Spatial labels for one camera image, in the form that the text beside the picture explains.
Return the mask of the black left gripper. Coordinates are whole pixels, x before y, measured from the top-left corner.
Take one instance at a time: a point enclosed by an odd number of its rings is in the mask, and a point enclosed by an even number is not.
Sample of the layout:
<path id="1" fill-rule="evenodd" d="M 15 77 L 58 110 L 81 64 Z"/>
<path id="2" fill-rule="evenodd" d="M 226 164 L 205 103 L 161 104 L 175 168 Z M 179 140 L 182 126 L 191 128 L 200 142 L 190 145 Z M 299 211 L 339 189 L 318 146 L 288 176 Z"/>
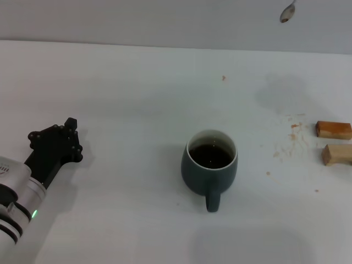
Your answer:
<path id="1" fill-rule="evenodd" d="M 82 161 L 83 147 L 77 132 L 78 121 L 69 117 L 64 125 L 53 125 L 28 135 L 32 153 L 25 165 L 31 170 L 31 177 L 47 189 L 60 168 L 71 161 Z"/>

